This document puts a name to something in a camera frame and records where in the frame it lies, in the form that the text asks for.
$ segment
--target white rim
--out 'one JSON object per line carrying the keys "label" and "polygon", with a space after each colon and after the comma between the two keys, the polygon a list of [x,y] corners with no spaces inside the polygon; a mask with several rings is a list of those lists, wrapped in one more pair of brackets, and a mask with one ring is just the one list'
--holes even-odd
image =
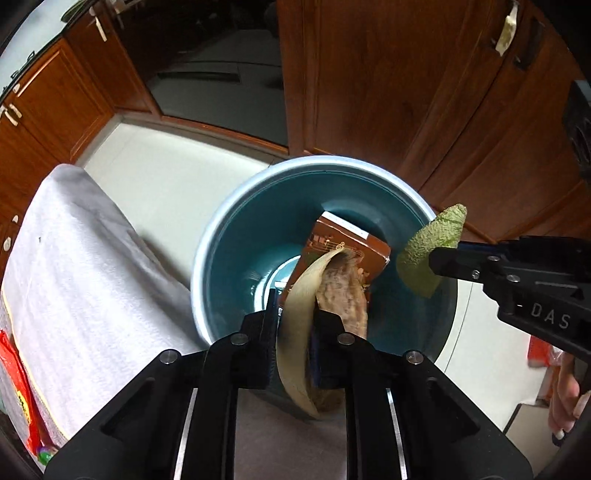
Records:
{"label": "white rim", "polygon": [[401,193],[406,195],[409,200],[414,202],[416,206],[426,215],[429,221],[435,218],[435,213],[427,202],[406,182],[399,179],[389,171],[383,168],[372,165],[361,160],[355,160],[347,157],[334,157],[332,155],[318,155],[312,157],[294,158],[287,160],[277,165],[266,168],[262,172],[251,177],[249,180],[241,184],[224,202],[219,206],[213,217],[207,224],[203,235],[199,241],[197,251],[195,252],[195,261],[193,264],[193,273],[191,275],[191,309],[193,311],[193,319],[197,327],[199,335],[209,344],[213,343],[211,332],[205,321],[205,306],[203,298],[203,269],[207,261],[207,253],[215,238],[216,232],[224,219],[230,214],[237,204],[240,204],[245,196],[250,196],[257,186],[261,183],[266,183],[273,177],[290,171],[299,167],[305,166],[341,166],[354,167],[358,170],[371,173],[376,177],[385,180],[386,182],[395,186]]}

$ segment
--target trash can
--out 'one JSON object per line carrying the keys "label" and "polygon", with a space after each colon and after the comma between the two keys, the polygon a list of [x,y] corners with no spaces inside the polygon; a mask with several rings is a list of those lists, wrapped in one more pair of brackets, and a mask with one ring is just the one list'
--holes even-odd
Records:
{"label": "trash can", "polygon": [[328,211],[384,240],[391,261],[372,283],[368,340],[378,350],[424,352],[435,361],[454,319],[457,281],[445,278],[430,299],[398,278],[396,255],[434,218],[429,205],[395,175],[344,157],[297,158],[238,187],[214,214],[191,278],[195,324],[208,343],[239,329],[281,287],[316,219]]}

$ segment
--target hand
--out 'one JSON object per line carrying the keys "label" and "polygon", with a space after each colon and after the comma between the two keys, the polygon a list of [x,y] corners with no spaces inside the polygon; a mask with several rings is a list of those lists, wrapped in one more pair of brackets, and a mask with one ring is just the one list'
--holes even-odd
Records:
{"label": "hand", "polygon": [[591,391],[580,395],[579,383],[574,375],[574,357],[564,353],[562,366],[558,375],[558,381],[554,386],[554,393],[550,400],[550,413],[548,425],[558,440],[564,437],[564,432],[570,432],[574,422],[583,413],[585,405],[589,401]]}

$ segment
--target white letter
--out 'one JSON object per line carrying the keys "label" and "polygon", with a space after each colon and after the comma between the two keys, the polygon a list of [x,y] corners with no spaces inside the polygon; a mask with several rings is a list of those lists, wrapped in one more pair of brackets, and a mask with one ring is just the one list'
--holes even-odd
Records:
{"label": "white letter", "polygon": [[550,310],[550,313],[548,315],[546,315],[546,318],[544,319],[545,322],[550,321],[550,323],[553,325],[554,324],[554,310]]}
{"label": "white letter", "polygon": [[564,315],[562,315],[562,318],[560,319],[560,323],[558,324],[558,326],[562,329],[568,328],[569,327],[569,320],[570,320],[570,315],[565,313]]}
{"label": "white letter", "polygon": [[539,317],[542,313],[542,305],[539,303],[534,303],[534,308],[531,309],[531,316],[532,317]]}

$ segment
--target fingernail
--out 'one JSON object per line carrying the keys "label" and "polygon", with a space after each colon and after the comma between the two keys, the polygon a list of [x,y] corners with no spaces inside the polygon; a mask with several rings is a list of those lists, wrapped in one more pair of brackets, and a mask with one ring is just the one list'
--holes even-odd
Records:
{"label": "fingernail", "polygon": [[589,401],[589,396],[591,395],[591,390],[588,391],[585,395],[583,395],[579,401],[577,402],[574,410],[573,410],[573,416],[576,419],[581,418],[581,415],[583,414],[583,410],[585,408],[585,406],[587,405],[587,402]]}

